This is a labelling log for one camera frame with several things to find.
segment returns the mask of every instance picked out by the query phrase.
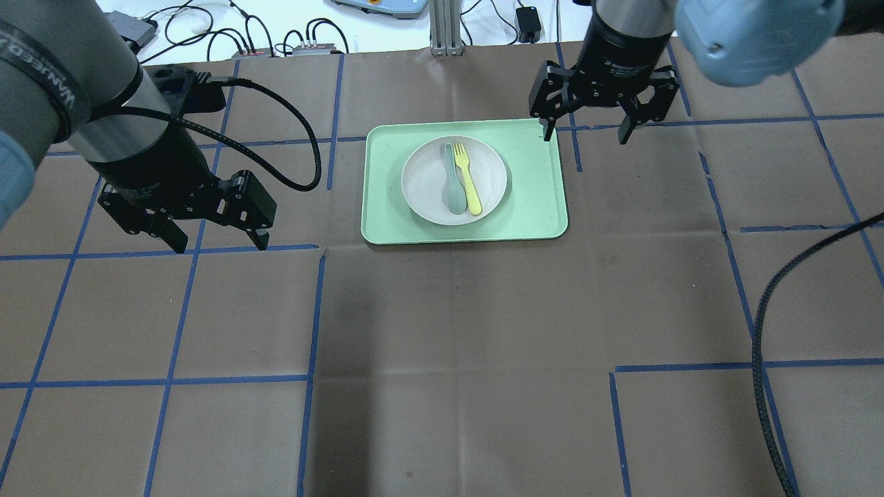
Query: metal bracket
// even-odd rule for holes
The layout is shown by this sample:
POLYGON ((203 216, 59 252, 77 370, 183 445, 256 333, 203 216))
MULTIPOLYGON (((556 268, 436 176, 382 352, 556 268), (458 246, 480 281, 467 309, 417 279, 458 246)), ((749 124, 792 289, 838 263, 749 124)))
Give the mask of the metal bracket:
POLYGON ((433 57, 463 55, 460 0, 430 0, 430 53, 433 57))

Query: fork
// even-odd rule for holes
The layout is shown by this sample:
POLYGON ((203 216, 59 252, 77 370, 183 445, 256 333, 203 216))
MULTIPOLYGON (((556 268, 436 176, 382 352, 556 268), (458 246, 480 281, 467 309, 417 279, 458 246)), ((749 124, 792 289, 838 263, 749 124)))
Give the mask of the fork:
POLYGON ((479 202, 479 194, 476 191, 476 185, 473 184, 473 177, 469 175, 469 156, 467 148, 463 143, 454 144, 454 164, 461 170, 463 175, 463 188, 467 192, 467 208, 473 216, 482 213, 482 203, 479 202))

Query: round plate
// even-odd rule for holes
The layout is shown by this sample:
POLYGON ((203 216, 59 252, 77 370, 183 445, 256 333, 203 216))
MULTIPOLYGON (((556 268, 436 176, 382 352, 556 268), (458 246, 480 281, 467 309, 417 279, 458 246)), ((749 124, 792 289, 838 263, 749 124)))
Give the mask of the round plate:
POLYGON ((468 136, 443 136, 428 141, 411 154, 402 169, 402 194, 408 207, 437 225, 458 226, 478 221, 498 206, 506 191, 507 167, 503 159, 485 143, 468 136), (454 214, 446 203, 445 144, 457 142, 463 143, 469 155, 469 174, 482 203, 478 216, 469 210, 454 214))

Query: tray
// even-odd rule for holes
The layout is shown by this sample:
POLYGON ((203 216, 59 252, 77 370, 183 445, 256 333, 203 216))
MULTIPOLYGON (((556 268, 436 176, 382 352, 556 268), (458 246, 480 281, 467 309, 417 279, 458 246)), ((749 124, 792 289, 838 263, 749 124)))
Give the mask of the tray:
POLYGON ((568 229, 559 142, 543 141, 535 119, 505 119, 378 126, 366 141, 362 237, 376 245, 455 241, 542 240, 568 229), (484 141, 509 170, 498 207, 475 223, 441 226, 405 202, 401 174, 413 151, 435 138, 463 135, 484 141))

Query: power adapter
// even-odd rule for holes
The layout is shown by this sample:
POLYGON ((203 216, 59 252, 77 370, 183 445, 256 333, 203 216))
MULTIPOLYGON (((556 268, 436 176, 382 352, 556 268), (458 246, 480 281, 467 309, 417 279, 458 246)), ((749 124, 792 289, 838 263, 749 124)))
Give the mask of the power adapter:
POLYGON ((515 10, 515 23, 519 27, 519 43, 534 43, 540 39, 540 16, 537 7, 519 7, 515 10))

